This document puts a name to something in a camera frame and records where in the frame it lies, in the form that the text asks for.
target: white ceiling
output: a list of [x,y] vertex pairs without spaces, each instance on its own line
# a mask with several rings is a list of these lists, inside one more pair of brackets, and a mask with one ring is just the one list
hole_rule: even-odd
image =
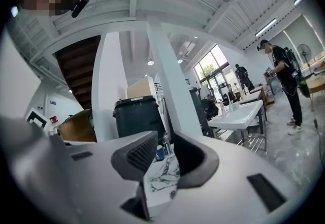
[[[293,9],[294,0],[91,0],[77,18],[68,12],[61,16],[37,17],[22,11],[8,23],[9,32],[17,47],[38,65],[44,65],[57,77],[62,77],[59,69],[48,56],[43,54],[53,43],[63,41],[75,32],[113,22],[145,20],[146,14],[157,16],[162,22],[182,25],[207,32],[213,36],[245,50],[257,41],[255,34],[273,18],[280,20]],[[197,58],[207,41],[169,34],[170,41],[178,57],[186,53],[192,43],[193,50],[181,64]],[[150,46],[145,31],[120,32],[121,50],[126,75],[142,77],[155,75],[155,67],[147,65],[151,58]]]

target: blue can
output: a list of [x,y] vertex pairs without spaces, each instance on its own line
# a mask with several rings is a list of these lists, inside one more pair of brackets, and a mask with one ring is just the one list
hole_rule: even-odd
[[158,162],[165,159],[165,152],[162,145],[157,145],[156,159]]

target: brown stair underside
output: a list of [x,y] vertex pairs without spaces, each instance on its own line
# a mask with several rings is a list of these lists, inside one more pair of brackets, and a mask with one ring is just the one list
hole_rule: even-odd
[[92,71],[100,39],[91,37],[55,53],[67,85],[83,109],[91,108]]

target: brown box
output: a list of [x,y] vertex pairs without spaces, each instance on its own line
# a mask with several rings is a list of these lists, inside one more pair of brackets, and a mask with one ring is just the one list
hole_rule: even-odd
[[61,138],[65,141],[97,142],[89,116],[91,109],[83,110],[68,118],[59,126]]

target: hat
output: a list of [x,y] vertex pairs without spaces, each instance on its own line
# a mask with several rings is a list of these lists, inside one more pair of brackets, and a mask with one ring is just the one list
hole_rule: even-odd
[[261,43],[259,44],[259,48],[261,50],[264,50],[265,49],[265,45],[268,44],[269,41],[268,40],[261,40]]

